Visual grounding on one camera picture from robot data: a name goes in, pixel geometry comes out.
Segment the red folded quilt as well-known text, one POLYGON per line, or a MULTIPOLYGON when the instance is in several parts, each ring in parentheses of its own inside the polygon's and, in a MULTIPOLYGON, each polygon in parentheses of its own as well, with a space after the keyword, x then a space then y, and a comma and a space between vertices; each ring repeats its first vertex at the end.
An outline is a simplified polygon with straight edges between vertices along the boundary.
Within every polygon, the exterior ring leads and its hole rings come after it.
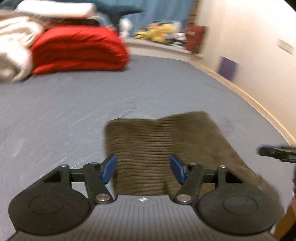
POLYGON ((129 61, 125 43, 108 27, 54 27, 36 40, 31 52, 33 75, 120 70, 129 61))

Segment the olive green corduroy pants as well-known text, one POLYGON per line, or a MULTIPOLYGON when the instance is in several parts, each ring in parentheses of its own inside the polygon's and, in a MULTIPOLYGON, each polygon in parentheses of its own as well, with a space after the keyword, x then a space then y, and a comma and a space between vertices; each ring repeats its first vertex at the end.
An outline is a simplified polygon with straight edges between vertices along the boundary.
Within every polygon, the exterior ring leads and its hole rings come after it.
POLYGON ((226 165, 272 198, 278 217, 284 213, 279 194, 247 166, 206 112, 112 120, 105 127, 105 149, 107 155, 117 156, 116 194, 175 196, 180 185, 170 169, 170 157, 176 155, 206 169, 226 165))

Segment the blue plush shark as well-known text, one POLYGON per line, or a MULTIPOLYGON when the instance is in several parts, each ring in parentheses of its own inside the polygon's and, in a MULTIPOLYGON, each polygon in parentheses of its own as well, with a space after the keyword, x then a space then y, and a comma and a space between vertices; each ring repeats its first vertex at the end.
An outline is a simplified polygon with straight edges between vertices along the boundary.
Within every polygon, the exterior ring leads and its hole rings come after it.
MULTIPOLYGON (((23 1, 21 0, 7 0, 7 1, 1 1, 1 9, 16 9, 16 7, 23 1)), ((106 14, 111 23, 115 26, 119 24, 119 20, 122 16, 130 15, 130 14, 136 14, 136 13, 142 13, 144 12, 143 9, 137 8, 135 6, 129 6, 129 5, 110 5, 106 4, 102 1, 97 0, 61 0, 57 1, 60 3, 92 3, 95 4, 96 9, 106 14)))

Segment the blue curtain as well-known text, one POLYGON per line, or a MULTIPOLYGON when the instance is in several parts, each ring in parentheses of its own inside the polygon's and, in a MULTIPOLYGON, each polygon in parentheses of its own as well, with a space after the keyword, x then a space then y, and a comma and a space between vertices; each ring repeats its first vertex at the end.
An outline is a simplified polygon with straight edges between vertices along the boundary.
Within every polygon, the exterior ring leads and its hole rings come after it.
POLYGON ((193 1, 134 0, 124 1, 123 3, 143 10, 142 13, 126 16, 133 24, 130 35, 134 36, 135 32, 143 30, 148 27, 149 24, 156 22, 181 22, 182 27, 185 27, 188 22, 193 1))

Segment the wooden bed frame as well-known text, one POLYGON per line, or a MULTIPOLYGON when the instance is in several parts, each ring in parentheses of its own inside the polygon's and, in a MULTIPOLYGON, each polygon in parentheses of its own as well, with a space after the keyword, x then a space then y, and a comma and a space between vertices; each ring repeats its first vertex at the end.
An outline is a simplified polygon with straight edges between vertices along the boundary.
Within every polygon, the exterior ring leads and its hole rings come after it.
POLYGON ((201 70, 202 72, 208 74, 209 76, 213 77, 216 81, 220 82, 222 85, 229 88, 232 92, 240 96, 258 113, 260 113, 283 136, 283 138, 288 142, 289 145, 295 146, 295 137, 287 130, 287 128, 283 124, 280 123, 280 121, 272 113, 270 113, 255 98, 250 96, 247 92, 239 88, 234 83, 230 82, 218 73, 204 66, 197 60, 189 60, 188 63, 194 66, 195 68, 201 70))

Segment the yellow plush toy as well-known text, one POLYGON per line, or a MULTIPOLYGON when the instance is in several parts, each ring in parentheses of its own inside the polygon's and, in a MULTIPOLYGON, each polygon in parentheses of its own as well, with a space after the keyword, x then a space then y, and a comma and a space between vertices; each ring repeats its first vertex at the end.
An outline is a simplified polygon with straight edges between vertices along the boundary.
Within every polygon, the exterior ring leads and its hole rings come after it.
POLYGON ((172 23, 150 24, 147 29, 139 30, 134 33, 134 38, 139 40, 149 40, 156 43, 165 43, 169 37, 176 31, 176 27, 172 23))

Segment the white wall switch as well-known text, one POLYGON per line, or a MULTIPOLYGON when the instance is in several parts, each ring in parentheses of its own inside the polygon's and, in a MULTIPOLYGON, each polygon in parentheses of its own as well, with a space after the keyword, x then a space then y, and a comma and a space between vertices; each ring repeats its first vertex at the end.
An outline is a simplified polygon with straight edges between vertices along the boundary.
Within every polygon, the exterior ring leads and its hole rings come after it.
POLYGON ((287 53, 294 55, 295 54, 295 48, 294 46, 292 46, 291 44, 289 44, 288 42, 282 40, 282 39, 278 39, 278 43, 277 46, 286 51, 287 53))

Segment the dark red cushion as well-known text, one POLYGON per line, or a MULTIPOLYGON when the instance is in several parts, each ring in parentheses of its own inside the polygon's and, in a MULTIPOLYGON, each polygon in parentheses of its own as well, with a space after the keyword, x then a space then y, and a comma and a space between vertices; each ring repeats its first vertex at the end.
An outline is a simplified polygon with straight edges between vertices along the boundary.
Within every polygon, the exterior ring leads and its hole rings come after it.
POLYGON ((189 24, 185 30, 185 37, 187 39, 184 44, 185 49, 191 53, 197 53, 202 44, 205 32, 205 26, 189 24))

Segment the white folded blanket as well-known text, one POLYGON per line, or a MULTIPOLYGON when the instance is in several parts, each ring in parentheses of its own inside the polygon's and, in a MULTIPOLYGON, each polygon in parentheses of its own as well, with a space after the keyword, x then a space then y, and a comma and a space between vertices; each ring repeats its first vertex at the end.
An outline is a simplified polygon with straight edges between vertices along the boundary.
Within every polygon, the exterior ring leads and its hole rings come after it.
POLYGON ((1 81, 22 81, 32 73, 30 48, 44 32, 41 22, 30 16, 1 13, 1 81))

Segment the white plush toy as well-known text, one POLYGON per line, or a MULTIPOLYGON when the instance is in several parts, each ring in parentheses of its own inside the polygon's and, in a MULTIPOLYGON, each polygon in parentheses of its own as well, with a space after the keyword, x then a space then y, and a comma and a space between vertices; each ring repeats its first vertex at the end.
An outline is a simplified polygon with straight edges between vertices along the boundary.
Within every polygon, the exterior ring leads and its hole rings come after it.
POLYGON ((132 22, 127 19, 120 19, 119 21, 119 35, 121 38, 125 39, 128 38, 130 36, 130 31, 133 27, 132 22))

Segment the white folded pillow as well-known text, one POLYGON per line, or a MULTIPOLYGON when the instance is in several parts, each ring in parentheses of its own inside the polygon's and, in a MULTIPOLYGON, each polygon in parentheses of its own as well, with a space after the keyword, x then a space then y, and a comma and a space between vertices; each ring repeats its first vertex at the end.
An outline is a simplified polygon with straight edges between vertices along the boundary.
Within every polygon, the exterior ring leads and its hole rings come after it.
POLYGON ((64 3, 59 1, 22 1, 16 10, 21 13, 61 19, 84 19, 96 14, 94 3, 64 3))

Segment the blue quilted mattress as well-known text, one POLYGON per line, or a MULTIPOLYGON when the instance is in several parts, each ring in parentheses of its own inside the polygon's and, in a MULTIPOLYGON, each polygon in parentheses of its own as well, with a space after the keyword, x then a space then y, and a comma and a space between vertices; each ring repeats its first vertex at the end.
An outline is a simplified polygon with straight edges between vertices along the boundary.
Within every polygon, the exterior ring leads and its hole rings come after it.
POLYGON ((104 127, 116 118, 163 118, 205 111, 243 161, 287 209, 291 163, 256 153, 285 139, 252 105, 183 61, 133 55, 115 72, 63 72, 1 84, 1 240, 15 230, 10 201, 61 164, 105 159, 104 127))

